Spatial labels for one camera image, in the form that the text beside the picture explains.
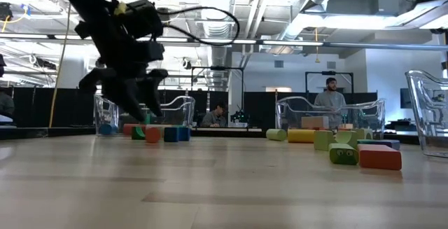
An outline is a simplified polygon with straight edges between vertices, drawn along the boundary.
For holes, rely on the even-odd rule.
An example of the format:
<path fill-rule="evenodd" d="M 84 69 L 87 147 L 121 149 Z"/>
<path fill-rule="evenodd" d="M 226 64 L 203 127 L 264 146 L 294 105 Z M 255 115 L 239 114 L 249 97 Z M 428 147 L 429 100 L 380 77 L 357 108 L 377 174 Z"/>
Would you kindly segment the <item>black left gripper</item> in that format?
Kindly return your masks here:
<path fill-rule="evenodd" d="M 149 62 L 162 60 L 164 46 L 156 41 L 133 39 L 120 25 L 111 21 L 80 21 L 75 27 L 75 32 L 82 39 L 89 36 L 100 54 L 101 62 L 107 67 L 114 68 L 94 68 L 80 80 L 79 89 L 85 93 L 95 94 L 97 84 L 100 83 L 104 98 L 136 120 L 144 121 L 145 116 L 137 100 L 135 80 L 120 76 L 115 69 L 145 67 Z M 166 77 L 168 77 L 166 69 L 153 69 L 139 81 L 143 102 L 157 117 L 162 116 L 158 86 Z"/>

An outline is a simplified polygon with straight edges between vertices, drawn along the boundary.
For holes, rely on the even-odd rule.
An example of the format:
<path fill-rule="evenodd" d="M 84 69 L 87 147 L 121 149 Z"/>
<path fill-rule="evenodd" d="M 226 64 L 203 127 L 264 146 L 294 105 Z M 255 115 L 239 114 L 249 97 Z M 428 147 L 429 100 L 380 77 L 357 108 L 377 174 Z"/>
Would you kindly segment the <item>small red wooden block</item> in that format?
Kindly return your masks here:
<path fill-rule="evenodd" d="M 145 130 L 145 140 L 149 144 L 156 144 L 161 139 L 161 131 L 158 127 L 147 127 Z"/>

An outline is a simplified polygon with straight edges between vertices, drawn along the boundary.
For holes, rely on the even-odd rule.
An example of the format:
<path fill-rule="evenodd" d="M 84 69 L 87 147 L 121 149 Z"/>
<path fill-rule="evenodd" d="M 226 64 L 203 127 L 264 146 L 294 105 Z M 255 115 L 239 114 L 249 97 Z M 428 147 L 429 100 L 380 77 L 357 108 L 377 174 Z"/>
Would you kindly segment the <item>blue wooden cylinder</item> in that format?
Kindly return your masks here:
<path fill-rule="evenodd" d="M 100 135 L 115 135 L 118 131 L 118 127 L 112 124 L 102 124 L 98 128 L 98 134 Z"/>

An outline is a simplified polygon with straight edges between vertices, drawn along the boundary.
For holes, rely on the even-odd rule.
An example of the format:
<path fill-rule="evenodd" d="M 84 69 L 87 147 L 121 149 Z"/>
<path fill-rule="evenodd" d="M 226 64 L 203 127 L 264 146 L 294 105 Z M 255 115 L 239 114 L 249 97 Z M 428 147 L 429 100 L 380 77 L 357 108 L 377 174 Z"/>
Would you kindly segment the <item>small blue arch block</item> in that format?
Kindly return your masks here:
<path fill-rule="evenodd" d="M 189 127 L 166 127 L 164 129 L 165 142 L 190 141 Z"/>

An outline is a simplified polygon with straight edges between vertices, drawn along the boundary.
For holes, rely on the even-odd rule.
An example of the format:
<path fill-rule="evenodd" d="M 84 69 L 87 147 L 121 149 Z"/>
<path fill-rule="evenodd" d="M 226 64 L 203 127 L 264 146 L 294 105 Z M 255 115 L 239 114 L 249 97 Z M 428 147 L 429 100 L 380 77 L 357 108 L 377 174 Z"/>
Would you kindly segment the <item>lime green wooden cylinder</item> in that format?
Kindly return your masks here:
<path fill-rule="evenodd" d="M 284 141 L 287 136 L 287 131 L 283 129 L 268 129 L 266 131 L 266 138 L 272 141 Z"/>

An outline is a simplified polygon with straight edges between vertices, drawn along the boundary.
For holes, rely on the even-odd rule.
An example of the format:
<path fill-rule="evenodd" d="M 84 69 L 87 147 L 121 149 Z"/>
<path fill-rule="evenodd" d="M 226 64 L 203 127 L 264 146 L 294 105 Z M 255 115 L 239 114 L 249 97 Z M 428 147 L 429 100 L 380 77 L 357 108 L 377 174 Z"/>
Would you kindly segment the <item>yellow wooden cylinder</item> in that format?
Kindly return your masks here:
<path fill-rule="evenodd" d="M 289 143 L 313 143 L 314 142 L 314 130 L 288 130 L 288 142 Z"/>

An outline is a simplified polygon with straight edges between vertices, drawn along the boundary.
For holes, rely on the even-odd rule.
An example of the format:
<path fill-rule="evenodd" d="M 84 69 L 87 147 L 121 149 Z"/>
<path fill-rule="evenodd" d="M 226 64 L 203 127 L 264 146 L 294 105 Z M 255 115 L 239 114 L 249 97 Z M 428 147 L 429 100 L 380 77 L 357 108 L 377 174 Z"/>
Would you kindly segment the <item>long lime green block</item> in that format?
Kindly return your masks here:
<path fill-rule="evenodd" d="M 330 144 L 328 147 L 330 161 L 338 165 L 357 165 L 358 151 L 348 144 Z"/>

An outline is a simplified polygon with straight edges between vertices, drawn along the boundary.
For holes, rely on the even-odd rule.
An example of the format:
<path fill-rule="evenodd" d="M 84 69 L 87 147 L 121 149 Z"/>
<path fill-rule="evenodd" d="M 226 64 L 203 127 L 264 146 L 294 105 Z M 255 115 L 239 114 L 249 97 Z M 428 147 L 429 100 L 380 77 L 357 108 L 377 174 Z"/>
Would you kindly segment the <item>lime green wooden block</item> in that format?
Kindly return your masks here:
<path fill-rule="evenodd" d="M 358 135 L 354 131 L 338 131 L 335 135 L 335 141 L 338 144 L 350 145 L 354 149 L 358 147 Z"/>
<path fill-rule="evenodd" d="M 360 128 L 360 129 L 353 129 L 356 133 L 357 139 L 373 139 L 373 133 L 371 129 L 367 128 Z"/>

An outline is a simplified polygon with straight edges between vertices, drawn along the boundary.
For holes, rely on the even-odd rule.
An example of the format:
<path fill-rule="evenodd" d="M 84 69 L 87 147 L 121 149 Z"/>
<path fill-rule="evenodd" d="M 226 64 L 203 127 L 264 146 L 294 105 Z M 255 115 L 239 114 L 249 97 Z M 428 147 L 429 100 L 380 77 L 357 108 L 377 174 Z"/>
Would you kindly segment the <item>long red-orange wooden block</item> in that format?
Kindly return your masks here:
<path fill-rule="evenodd" d="M 401 170 L 401 152 L 386 145 L 359 144 L 359 165 L 362 168 Z"/>

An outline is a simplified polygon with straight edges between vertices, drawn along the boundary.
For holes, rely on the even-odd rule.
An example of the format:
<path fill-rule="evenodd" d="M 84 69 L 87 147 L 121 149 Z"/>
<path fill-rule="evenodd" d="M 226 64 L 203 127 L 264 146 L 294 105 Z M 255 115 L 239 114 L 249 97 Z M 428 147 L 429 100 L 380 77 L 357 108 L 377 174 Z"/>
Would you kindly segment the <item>seated person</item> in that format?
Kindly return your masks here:
<path fill-rule="evenodd" d="M 202 119 L 201 127 L 226 127 L 227 118 L 226 104 L 224 102 L 217 103 L 216 107 L 208 112 Z"/>

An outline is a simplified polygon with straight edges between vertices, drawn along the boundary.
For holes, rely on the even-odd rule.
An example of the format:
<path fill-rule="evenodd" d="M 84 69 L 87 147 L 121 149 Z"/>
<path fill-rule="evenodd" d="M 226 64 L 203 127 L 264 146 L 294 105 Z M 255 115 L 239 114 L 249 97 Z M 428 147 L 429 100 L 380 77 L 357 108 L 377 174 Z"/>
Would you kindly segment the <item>small yellow tag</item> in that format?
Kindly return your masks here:
<path fill-rule="evenodd" d="M 115 16 L 120 16 L 120 15 L 126 14 L 126 11 L 127 11 L 127 4 L 121 1 L 118 3 L 116 8 L 114 9 L 113 14 Z"/>

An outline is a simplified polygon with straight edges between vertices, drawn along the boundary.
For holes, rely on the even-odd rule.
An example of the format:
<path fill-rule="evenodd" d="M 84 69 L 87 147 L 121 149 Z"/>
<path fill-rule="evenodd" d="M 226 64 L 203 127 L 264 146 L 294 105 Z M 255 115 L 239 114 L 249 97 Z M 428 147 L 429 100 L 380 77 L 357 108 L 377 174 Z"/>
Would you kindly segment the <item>black partition panels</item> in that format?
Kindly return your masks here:
<path fill-rule="evenodd" d="M 18 127 L 47 127 L 53 98 L 51 88 L 9 88 L 15 105 L 13 120 Z M 205 113 L 219 102 L 228 102 L 227 92 L 190 91 L 195 99 L 195 113 Z M 237 100 L 237 108 L 249 115 L 252 127 L 275 126 L 275 100 L 285 97 L 305 97 L 311 103 L 313 92 L 245 92 Z M 77 89 L 59 89 L 55 100 L 53 127 L 87 127 L 94 125 L 94 97 Z"/>

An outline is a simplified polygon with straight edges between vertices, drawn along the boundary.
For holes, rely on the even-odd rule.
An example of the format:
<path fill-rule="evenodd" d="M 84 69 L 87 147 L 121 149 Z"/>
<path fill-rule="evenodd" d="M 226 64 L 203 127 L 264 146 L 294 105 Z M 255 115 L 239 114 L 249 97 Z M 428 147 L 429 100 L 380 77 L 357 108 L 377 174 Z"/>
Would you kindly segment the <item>black device with green light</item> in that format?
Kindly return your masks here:
<path fill-rule="evenodd" d="M 232 123 L 246 123 L 250 122 L 250 115 L 245 113 L 243 110 L 236 111 L 233 115 L 230 116 L 230 120 Z"/>

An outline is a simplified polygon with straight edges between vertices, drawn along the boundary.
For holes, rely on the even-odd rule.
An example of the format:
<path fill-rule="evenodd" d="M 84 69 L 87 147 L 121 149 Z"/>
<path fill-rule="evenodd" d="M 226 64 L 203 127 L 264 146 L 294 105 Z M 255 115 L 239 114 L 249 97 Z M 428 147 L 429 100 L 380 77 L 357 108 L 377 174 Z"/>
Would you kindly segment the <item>long ceiling light strip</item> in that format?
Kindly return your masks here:
<path fill-rule="evenodd" d="M 87 37 L 81 39 L 77 35 L 46 35 L 46 34 L 17 34 L 0 33 L 0 40 L 8 41 L 33 41 L 33 42 L 63 42 L 66 39 L 69 43 L 87 43 L 92 39 Z M 265 39 L 204 39 L 205 43 L 217 44 L 218 46 L 235 45 L 259 45 L 259 46 L 296 46 L 296 47 L 319 47 L 319 48 L 364 48 L 364 49 L 390 49 L 390 50 L 427 50 L 427 51 L 448 51 L 447 45 L 426 45 L 426 44 L 392 44 L 392 43 L 346 43 L 327 41 L 280 41 Z"/>

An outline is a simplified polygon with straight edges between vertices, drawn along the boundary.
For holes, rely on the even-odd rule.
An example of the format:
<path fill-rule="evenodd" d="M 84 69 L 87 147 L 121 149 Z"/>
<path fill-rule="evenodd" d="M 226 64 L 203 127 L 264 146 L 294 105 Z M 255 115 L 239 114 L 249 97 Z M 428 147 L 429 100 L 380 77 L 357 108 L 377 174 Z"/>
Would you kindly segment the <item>dark wall screen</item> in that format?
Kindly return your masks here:
<path fill-rule="evenodd" d="M 400 108 L 402 109 L 412 109 L 413 103 L 416 101 L 415 97 L 418 99 L 418 103 L 423 105 L 424 100 L 421 98 L 421 93 L 419 91 L 414 92 L 409 88 L 400 89 Z"/>

